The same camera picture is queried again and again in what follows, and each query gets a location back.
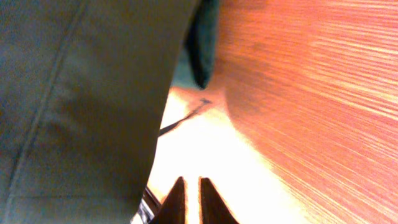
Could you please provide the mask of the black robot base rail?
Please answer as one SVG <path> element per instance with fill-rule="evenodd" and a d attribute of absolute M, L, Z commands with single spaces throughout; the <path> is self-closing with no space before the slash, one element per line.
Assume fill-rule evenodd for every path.
<path fill-rule="evenodd" d="M 159 212 L 161 203 L 146 187 L 143 193 L 139 208 L 136 214 L 131 218 L 130 224 L 149 224 Z"/>

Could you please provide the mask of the green cloth garment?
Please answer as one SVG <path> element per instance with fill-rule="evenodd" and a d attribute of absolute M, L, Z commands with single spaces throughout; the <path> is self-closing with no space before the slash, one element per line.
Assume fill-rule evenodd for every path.
<path fill-rule="evenodd" d="M 170 87 L 212 75 L 218 1 L 1 2 L 1 222 L 129 223 Z"/>

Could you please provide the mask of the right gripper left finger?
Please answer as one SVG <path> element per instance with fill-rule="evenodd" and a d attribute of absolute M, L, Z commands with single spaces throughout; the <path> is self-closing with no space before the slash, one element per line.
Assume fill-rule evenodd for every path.
<path fill-rule="evenodd" d="M 185 224 L 185 181 L 179 177 L 149 224 Z"/>

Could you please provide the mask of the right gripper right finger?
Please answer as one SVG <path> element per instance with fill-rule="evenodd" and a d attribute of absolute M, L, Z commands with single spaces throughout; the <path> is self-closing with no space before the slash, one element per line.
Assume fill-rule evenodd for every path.
<path fill-rule="evenodd" d="M 202 224 L 239 224 L 209 178 L 200 179 Z"/>

